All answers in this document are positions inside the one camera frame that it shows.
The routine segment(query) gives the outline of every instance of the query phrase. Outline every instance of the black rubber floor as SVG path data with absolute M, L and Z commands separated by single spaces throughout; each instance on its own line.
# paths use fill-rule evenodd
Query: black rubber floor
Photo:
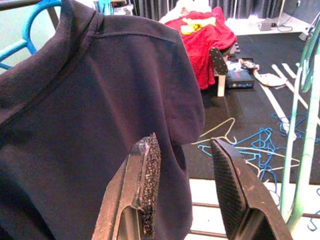
M 281 34 L 262 34 L 262 35 L 247 35 L 239 36 L 238 43 L 241 53 L 239 57 L 252 57 L 254 62 L 260 65 L 260 74 L 272 73 L 276 74 L 271 65 L 276 64 L 278 68 L 285 74 L 285 76 L 293 84 L 294 80 L 285 71 L 282 63 L 287 63 L 295 72 L 297 70 L 296 63 L 300 61 L 300 56 L 303 51 L 305 42 L 299 39 L 298 33 L 281 33 Z M 293 93 L 287 88 L 280 89 L 270 88 L 273 95 L 280 104 L 282 110 L 287 117 L 291 116 Z M 300 94 L 302 98 L 308 103 L 309 93 Z M 279 120 L 272 118 L 275 113 L 269 99 L 265 92 L 255 82 L 253 89 L 232 89 L 226 90 L 225 97 L 216 97 L 217 89 L 213 86 L 202 92 L 203 104 L 205 107 L 205 127 L 204 132 L 215 127 L 228 118 L 235 118 L 236 122 L 228 135 L 230 140 L 233 136 L 238 141 L 253 135 L 258 132 L 260 128 L 272 128 L 272 142 L 276 147 L 287 145 L 287 137 L 282 136 L 278 125 Z M 307 113 L 307 110 L 298 104 L 299 113 Z M 231 122 L 201 138 L 206 139 L 210 137 L 223 136 L 228 130 Z M 304 131 L 304 124 L 299 126 L 300 130 Z M 317 136 L 320 137 L 320 129 L 318 126 Z M 251 141 L 244 142 L 241 146 L 250 147 Z M 311 184 L 320 184 L 320 143 L 315 144 L 314 158 L 312 162 Z M 300 159 L 303 149 L 303 140 L 297 139 L 294 141 L 293 157 Z M 190 178 L 197 179 L 214 179 L 213 161 L 211 157 L 203 153 L 197 148 L 197 145 L 183 146 L 185 157 L 188 162 L 188 172 Z M 285 150 L 280 149 L 277 153 L 284 154 Z M 282 167 L 284 159 L 274 156 L 271 160 L 270 166 L 273 168 Z M 282 170 L 276 170 L 277 181 L 281 182 Z M 298 168 L 291 168 L 291 182 L 296 182 L 298 175 Z M 265 179 L 273 181 L 271 176 L 266 174 Z

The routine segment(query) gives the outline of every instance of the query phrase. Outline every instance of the red towel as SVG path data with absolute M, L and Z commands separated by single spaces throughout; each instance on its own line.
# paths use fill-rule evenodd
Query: red towel
M 207 20 L 212 17 L 215 17 L 215 25 L 213 22 L 201 26 L 197 21 L 193 21 L 194 30 L 191 34 L 183 34 L 181 31 L 181 26 L 187 26 L 188 20 Z M 204 90 L 215 84 L 214 66 L 210 60 L 209 50 L 212 47 L 224 50 L 237 41 L 235 34 L 225 25 L 222 9 L 217 6 L 212 12 L 191 11 L 187 16 L 169 21 L 165 25 L 180 32 L 200 89 Z

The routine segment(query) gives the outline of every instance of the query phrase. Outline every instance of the light green wall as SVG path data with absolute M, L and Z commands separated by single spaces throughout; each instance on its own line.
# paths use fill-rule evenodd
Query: light green wall
M 22 29 L 34 6 L 20 7 L 16 9 L 0 11 L 0 50 L 22 39 Z M 60 7 L 55 7 L 60 16 Z M 54 26 L 48 11 L 44 10 L 35 18 L 31 27 L 31 40 L 35 48 L 39 50 L 55 34 Z M 15 66 L 30 56 L 24 48 L 13 54 L 2 63 Z

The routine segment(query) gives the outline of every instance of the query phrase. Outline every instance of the blue wire hanger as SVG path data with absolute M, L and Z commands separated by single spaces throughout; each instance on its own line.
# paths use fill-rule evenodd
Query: blue wire hanger
M 34 6 L 30 17 L 28 18 L 28 20 L 23 26 L 22 39 L 6 47 L 5 49 L 0 50 L 0 68 L 6 69 L 6 70 L 10 69 L 11 66 L 1 62 L 23 48 L 27 48 L 32 55 L 37 52 L 30 38 L 31 25 L 35 20 L 36 16 L 40 12 L 42 12 L 47 8 L 57 7 L 57 6 L 61 6 L 61 0 L 42 0 Z

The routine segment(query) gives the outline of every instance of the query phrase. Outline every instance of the curtain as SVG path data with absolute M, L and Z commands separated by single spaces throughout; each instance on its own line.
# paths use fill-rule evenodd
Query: curtain
M 167 0 L 131 0 L 131 2 L 135 15 L 156 21 L 168 11 Z
M 137 16 L 158 21 L 169 9 L 176 6 L 178 0 L 131 0 Z M 236 0 L 209 0 L 211 8 L 221 7 L 224 17 L 233 18 Z M 282 0 L 238 0 L 235 17 L 246 19 L 256 15 L 260 19 L 276 18 L 280 14 Z
M 233 18 L 235 0 L 209 0 L 210 7 L 221 7 L 224 17 Z M 257 15 L 260 19 L 276 18 L 280 14 L 282 0 L 238 0 L 235 17 L 247 19 Z

